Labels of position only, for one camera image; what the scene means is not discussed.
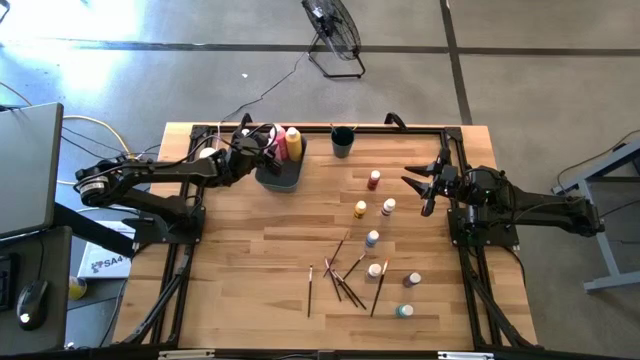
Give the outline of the black desk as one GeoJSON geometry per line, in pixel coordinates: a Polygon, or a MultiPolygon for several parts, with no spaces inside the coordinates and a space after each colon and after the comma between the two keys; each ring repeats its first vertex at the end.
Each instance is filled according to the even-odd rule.
{"type": "Polygon", "coordinates": [[[14,303],[0,311],[0,359],[63,348],[66,332],[71,230],[48,231],[0,240],[0,255],[17,255],[14,303]],[[16,316],[18,296],[34,280],[47,280],[47,317],[36,330],[24,331],[16,316]]]}

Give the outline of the silver aluminium bracket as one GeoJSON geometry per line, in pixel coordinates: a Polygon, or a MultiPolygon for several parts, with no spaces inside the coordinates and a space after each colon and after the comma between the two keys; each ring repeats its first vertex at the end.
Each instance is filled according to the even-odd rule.
{"type": "Polygon", "coordinates": [[[157,360],[211,360],[215,351],[210,349],[177,349],[160,351],[157,360]]]}
{"type": "Polygon", "coordinates": [[[495,360],[493,353],[439,351],[438,360],[495,360]]]}

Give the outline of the black computer mouse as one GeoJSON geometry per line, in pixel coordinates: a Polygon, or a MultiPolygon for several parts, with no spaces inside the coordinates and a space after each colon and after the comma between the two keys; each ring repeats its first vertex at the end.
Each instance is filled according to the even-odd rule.
{"type": "Polygon", "coordinates": [[[17,305],[16,316],[19,327],[33,331],[41,327],[47,317],[47,280],[34,280],[23,287],[17,305]]]}

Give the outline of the yellow roll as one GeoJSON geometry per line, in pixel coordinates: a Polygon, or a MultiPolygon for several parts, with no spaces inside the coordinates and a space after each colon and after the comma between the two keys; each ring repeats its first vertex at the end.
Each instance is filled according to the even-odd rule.
{"type": "Polygon", "coordinates": [[[80,300],[85,296],[87,288],[88,286],[84,279],[70,276],[68,298],[73,301],[80,300]]]}

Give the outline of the white SA4 box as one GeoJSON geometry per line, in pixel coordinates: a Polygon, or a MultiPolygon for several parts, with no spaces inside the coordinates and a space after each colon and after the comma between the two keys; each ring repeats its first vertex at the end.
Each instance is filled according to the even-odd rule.
{"type": "MultiPolygon", "coordinates": [[[[99,220],[99,224],[129,238],[133,249],[135,230],[122,221],[99,220]]],[[[100,245],[87,242],[76,277],[82,279],[126,279],[130,274],[131,259],[100,245]]]]}

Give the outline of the black keyboard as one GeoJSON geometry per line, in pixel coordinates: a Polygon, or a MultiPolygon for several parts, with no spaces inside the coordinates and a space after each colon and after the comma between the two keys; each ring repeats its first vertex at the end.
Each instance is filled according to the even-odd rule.
{"type": "Polygon", "coordinates": [[[12,308],[17,275],[17,255],[0,255],[0,311],[12,308]]]}

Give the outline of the large pink labelled paint bottle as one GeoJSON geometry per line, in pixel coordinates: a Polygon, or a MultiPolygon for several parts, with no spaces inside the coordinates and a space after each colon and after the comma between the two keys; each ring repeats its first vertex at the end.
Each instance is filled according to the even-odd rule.
{"type": "Polygon", "coordinates": [[[288,159],[288,151],[286,145],[286,131],[279,125],[275,124],[269,133],[270,139],[273,141],[272,148],[276,154],[276,158],[282,162],[288,159]]]}

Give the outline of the large yellow paint bottle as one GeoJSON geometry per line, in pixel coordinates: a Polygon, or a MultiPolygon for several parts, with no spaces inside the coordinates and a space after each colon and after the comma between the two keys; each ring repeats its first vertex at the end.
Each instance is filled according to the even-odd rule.
{"type": "Polygon", "coordinates": [[[300,162],[302,159],[302,136],[299,130],[293,126],[289,127],[285,133],[285,140],[289,159],[293,162],[300,162]]]}

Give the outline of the black paintbrush Solve print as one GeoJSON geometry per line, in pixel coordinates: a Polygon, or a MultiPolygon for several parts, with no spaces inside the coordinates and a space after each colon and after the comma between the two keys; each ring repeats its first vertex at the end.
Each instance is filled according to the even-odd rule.
{"type": "Polygon", "coordinates": [[[353,298],[351,292],[347,289],[344,281],[339,277],[339,275],[336,273],[335,270],[331,269],[330,270],[331,274],[333,275],[333,277],[335,278],[335,280],[338,282],[338,285],[344,290],[347,298],[353,303],[353,305],[358,308],[358,303],[356,302],[356,300],[353,298]]]}

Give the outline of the thin orange-tip black paintbrush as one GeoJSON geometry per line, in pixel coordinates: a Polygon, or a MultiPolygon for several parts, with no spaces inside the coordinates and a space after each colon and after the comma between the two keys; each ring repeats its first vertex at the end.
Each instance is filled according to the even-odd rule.
{"type": "Polygon", "coordinates": [[[326,269],[325,269],[325,272],[323,274],[323,278],[326,277],[326,275],[328,274],[328,272],[329,272],[331,266],[333,265],[337,255],[339,254],[344,242],[349,238],[350,233],[351,233],[351,231],[347,230],[347,232],[345,233],[343,239],[339,242],[339,244],[338,244],[333,256],[331,257],[331,259],[329,260],[328,264],[326,265],[326,269]]]}

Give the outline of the black floor fan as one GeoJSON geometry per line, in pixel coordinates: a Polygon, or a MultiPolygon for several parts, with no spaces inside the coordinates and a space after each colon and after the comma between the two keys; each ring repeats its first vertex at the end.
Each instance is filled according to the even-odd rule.
{"type": "Polygon", "coordinates": [[[361,39],[357,26],[342,0],[301,0],[301,5],[315,31],[306,51],[308,60],[328,79],[361,79],[366,68],[360,58],[361,39]],[[361,71],[351,74],[330,74],[312,56],[312,49],[322,40],[341,60],[355,60],[361,71]]]}

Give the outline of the black aluminium table frame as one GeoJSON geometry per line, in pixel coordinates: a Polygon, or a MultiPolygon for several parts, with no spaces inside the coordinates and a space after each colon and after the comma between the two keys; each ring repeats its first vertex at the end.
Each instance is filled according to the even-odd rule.
{"type": "Polygon", "coordinates": [[[203,193],[206,221],[193,252],[182,293],[168,304],[150,343],[169,341],[179,349],[206,348],[216,357],[227,353],[255,357],[277,355],[341,357],[436,355],[470,351],[479,344],[505,344],[480,298],[464,282],[461,250],[449,239],[449,202],[440,199],[430,217],[401,179],[405,166],[432,161],[442,146],[468,149],[468,160],[492,164],[493,149],[484,127],[415,126],[400,131],[372,125],[357,129],[350,155],[335,157],[326,127],[305,124],[308,148],[297,189],[266,190],[253,176],[231,187],[203,193]],[[381,177],[367,188],[373,170],[381,177]],[[396,200],[381,214],[388,198],[396,200]],[[363,200],[367,211],[354,217],[363,200]],[[356,308],[338,285],[342,302],[325,272],[324,257],[342,278],[355,260],[366,256],[345,282],[367,307],[356,308]],[[366,235],[380,234],[373,248],[366,235]],[[390,262],[373,317],[377,280],[368,267],[390,262]],[[311,317],[307,318],[309,265],[313,265],[311,317]],[[422,280],[406,288],[403,279],[417,272],[422,280]],[[410,304],[414,314],[398,318],[395,308],[410,304]]]}

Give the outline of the grey metal desk frame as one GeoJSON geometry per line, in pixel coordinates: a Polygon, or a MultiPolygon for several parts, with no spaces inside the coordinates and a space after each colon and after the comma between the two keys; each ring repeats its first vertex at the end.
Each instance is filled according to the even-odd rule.
{"type": "MultiPolygon", "coordinates": [[[[615,145],[611,153],[607,155],[604,160],[599,161],[583,171],[571,179],[566,185],[563,185],[561,181],[557,179],[557,185],[551,189],[551,192],[554,195],[565,195],[576,190],[588,200],[596,203],[592,191],[592,186],[595,184],[640,185],[640,139],[630,143],[615,145]],[[633,165],[637,173],[636,176],[610,176],[611,172],[627,164],[633,165]]],[[[583,287],[585,292],[592,293],[599,290],[640,284],[640,270],[626,273],[619,270],[606,233],[599,233],[596,236],[596,240],[607,267],[608,275],[584,282],[583,287]]]]}

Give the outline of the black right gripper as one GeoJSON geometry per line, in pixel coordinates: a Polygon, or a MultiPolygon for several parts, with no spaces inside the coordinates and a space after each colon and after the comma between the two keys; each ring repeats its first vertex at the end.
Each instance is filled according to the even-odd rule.
{"type": "Polygon", "coordinates": [[[421,199],[425,200],[422,208],[422,215],[425,217],[433,213],[437,195],[454,199],[462,185],[458,168],[451,164],[451,151],[448,148],[441,148],[436,159],[430,164],[405,166],[404,169],[420,176],[432,178],[430,183],[423,183],[407,176],[401,177],[418,193],[421,199]]]}

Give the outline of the black diagonal desk bar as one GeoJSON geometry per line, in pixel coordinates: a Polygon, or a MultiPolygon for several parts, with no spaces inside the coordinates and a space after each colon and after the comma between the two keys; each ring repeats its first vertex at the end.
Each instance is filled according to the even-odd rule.
{"type": "Polygon", "coordinates": [[[55,226],[67,226],[76,237],[124,257],[133,258],[135,255],[134,244],[129,237],[86,218],[59,203],[54,204],[53,224],[55,226]]]}

